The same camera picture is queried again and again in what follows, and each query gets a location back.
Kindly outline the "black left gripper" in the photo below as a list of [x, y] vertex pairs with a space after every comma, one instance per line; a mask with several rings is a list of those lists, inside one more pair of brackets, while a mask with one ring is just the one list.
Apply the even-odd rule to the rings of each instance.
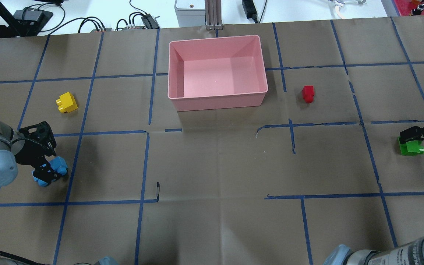
[[32, 171], [36, 183], [52, 183], [62, 174], [52, 168], [46, 156], [56, 156], [57, 142], [48, 122], [20, 128], [13, 135], [13, 151], [17, 164], [39, 166]]

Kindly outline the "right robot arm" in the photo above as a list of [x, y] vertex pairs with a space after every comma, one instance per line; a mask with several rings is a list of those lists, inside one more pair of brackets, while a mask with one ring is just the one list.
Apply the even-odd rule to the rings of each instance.
[[[413, 126], [399, 133], [400, 153], [406, 156], [424, 152], [424, 127]], [[392, 250], [351, 251], [346, 245], [338, 245], [324, 261], [325, 265], [424, 265], [424, 237]]]

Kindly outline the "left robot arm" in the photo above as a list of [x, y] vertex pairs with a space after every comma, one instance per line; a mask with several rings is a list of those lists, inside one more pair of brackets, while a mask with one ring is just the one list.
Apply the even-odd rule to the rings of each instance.
[[12, 183], [18, 165], [32, 166], [32, 177], [41, 187], [67, 174], [66, 161], [59, 157], [54, 134], [47, 122], [13, 129], [0, 121], [0, 188]]

